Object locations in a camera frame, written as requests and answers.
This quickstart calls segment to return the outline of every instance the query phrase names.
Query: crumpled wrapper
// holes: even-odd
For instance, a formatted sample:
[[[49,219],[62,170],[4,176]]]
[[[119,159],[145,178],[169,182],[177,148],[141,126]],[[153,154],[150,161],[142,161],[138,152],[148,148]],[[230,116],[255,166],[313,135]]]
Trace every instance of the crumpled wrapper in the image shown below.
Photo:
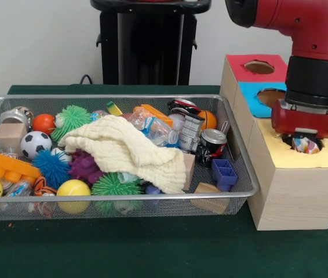
[[[293,138],[292,147],[297,152],[302,153],[318,153],[320,151],[319,146],[307,137],[303,138]]]

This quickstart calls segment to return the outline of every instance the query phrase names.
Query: orange lego block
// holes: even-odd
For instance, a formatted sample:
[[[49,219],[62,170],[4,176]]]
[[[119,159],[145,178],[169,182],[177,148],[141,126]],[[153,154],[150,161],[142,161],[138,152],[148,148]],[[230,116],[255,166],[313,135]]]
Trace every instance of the orange lego block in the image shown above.
[[[0,178],[4,177],[10,182],[27,180],[32,185],[40,176],[39,169],[30,163],[0,154]]]
[[[170,119],[167,115],[161,113],[159,110],[157,110],[156,108],[152,107],[149,104],[141,104],[141,106],[143,108],[145,108],[147,111],[149,111],[150,113],[152,113],[155,117],[159,118],[160,120],[163,120],[164,122],[166,122],[170,127],[173,126],[173,120]]]

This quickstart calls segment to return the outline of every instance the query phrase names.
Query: orange ball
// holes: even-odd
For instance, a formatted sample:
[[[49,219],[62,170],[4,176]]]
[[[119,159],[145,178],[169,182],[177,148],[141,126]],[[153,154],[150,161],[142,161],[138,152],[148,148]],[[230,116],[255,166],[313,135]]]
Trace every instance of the orange ball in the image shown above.
[[[33,130],[44,132],[47,135],[50,135],[55,128],[54,116],[49,114],[40,114],[32,121]]]
[[[201,130],[217,128],[217,118],[210,111],[203,110],[200,113],[198,113],[198,116],[205,119],[205,121],[201,127]]]

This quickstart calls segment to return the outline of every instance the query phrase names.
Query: black stand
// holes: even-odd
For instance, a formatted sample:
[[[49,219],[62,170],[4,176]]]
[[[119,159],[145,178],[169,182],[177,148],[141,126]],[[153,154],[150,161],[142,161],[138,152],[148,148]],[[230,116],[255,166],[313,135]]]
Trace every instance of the black stand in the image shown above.
[[[101,11],[103,81],[109,85],[188,85],[194,14],[211,0],[135,2],[90,0]]]

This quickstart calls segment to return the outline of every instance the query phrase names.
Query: black cable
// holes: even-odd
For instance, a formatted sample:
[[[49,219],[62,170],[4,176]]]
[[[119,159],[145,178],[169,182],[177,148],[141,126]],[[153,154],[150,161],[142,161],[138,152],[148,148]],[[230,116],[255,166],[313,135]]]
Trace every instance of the black cable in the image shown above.
[[[92,82],[92,78],[91,78],[88,74],[84,74],[84,75],[83,75],[83,77],[82,77],[82,79],[81,79],[81,81],[80,81],[79,84],[83,84],[84,79],[86,79],[86,78],[88,78],[89,84],[93,84],[93,82]]]

